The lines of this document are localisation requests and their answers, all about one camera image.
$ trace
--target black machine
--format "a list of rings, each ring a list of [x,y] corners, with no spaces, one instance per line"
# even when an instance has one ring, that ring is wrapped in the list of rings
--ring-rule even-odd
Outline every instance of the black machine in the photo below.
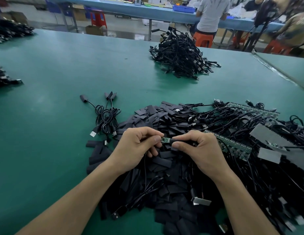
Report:
[[[273,0],[264,0],[259,11],[256,13],[256,18],[254,20],[255,27],[252,32],[252,35],[248,38],[248,41],[242,50],[243,52],[246,50],[247,52],[251,52],[253,50],[260,36],[267,29],[268,24],[271,21],[274,21],[275,18],[279,18],[279,9],[276,2],[274,2]],[[256,29],[260,25],[263,25],[263,28],[260,33],[256,33]]]

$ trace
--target dark pants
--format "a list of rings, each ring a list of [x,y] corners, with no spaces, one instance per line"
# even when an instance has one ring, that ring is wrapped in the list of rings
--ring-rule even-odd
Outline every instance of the dark pants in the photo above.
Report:
[[[200,31],[200,30],[197,29],[197,24],[198,23],[199,22],[195,23],[193,26],[190,27],[190,34],[191,34],[191,36],[193,36],[195,32],[198,32],[200,34],[213,35],[213,38],[215,37],[217,31],[216,32],[203,32],[203,31]]]

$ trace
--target black stand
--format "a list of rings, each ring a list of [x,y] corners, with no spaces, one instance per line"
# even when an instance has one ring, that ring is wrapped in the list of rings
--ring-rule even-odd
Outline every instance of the black stand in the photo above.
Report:
[[[247,43],[244,45],[244,48],[242,49],[243,52],[252,52],[252,50],[254,49],[254,47],[256,46],[256,43],[258,42],[260,36],[264,33],[264,31],[267,29],[269,24],[269,21],[265,22],[265,24],[263,25],[263,28],[261,30],[260,33],[256,33],[256,28],[255,27],[255,31],[252,33],[252,35],[248,38]]]

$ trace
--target floor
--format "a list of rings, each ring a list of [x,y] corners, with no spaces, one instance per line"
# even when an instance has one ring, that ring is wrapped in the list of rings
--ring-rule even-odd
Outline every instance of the floor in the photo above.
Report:
[[[1,7],[2,12],[6,11],[19,11],[25,14],[30,26],[39,29],[51,29],[56,31],[66,31],[62,15],[59,13],[51,13],[49,11],[37,10],[32,5],[10,3],[9,7]],[[104,35],[114,38],[134,39],[134,40],[148,40],[149,26],[144,25],[142,19],[122,18],[115,17],[114,15],[105,15],[107,29],[104,27]],[[72,25],[72,18],[66,17],[68,25]],[[91,21],[77,21],[79,33],[85,33],[85,27],[91,25]],[[153,21],[152,29],[167,30],[168,23]],[[188,32],[187,27],[184,24],[176,24],[177,30],[181,32]],[[159,42],[161,32],[154,32],[151,34],[151,41]],[[214,38],[213,48],[221,46],[222,49],[226,49],[226,45],[229,38],[224,39],[224,43],[220,44],[221,37],[216,36]],[[256,50],[258,52],[263,51],[267,46],[265,43],[257,43]],[[229,46],[229,50],[234,50],[233,46]]]

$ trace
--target fingernail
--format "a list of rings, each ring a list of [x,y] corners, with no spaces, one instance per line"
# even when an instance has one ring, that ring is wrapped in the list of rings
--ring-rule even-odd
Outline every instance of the fingernail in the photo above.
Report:
[[[178,148],[178,146],[179,146],[179,145],[178,145],[178,143],[177,143],[177,142],[173,142],[173,143],[172,143],[172,147],[173,147],[173,148],[177,149],[177,148]]]
[[[156,135],[156,136],[154,137],[154,140],[155,140],[155,142],[160,142],[160,141],[161,141],[161,136]]]

